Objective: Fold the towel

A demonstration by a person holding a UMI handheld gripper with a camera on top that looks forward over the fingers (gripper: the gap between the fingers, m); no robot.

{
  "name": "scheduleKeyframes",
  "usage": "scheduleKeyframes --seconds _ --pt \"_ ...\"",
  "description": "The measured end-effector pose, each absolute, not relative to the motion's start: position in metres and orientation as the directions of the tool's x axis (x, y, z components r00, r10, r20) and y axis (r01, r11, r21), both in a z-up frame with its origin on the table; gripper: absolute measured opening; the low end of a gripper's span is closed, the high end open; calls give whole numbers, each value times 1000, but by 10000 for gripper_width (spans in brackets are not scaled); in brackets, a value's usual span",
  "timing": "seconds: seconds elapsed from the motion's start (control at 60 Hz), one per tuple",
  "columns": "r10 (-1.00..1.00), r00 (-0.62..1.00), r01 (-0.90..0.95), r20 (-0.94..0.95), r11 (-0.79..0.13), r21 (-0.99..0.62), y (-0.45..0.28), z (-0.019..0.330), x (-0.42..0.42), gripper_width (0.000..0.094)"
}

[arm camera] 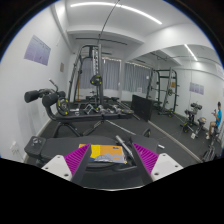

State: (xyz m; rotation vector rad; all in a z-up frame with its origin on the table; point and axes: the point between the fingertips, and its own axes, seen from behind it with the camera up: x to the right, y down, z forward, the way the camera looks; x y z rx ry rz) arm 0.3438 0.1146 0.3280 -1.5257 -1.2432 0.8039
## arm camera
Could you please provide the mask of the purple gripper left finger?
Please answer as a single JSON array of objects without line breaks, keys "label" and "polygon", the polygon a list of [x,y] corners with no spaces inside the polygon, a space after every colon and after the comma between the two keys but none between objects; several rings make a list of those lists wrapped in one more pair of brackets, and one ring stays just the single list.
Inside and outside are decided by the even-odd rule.
[{"label": "purple gripper left finger", "polygon": [[56,155],[42,169],[75,184],[80,184],[91,155],[91,145],[86,144],[66,156]]}]

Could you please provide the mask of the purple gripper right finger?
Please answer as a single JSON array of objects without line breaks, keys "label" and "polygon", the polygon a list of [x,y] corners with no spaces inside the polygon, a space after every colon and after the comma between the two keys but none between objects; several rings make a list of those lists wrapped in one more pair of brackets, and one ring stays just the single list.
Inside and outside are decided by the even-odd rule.
[{"label": "purple gripper right finger", "polygon": [[133,143],[134,160],[144,185],[164,178],[182,169],[182,166],[168,154],[157,154]]}]

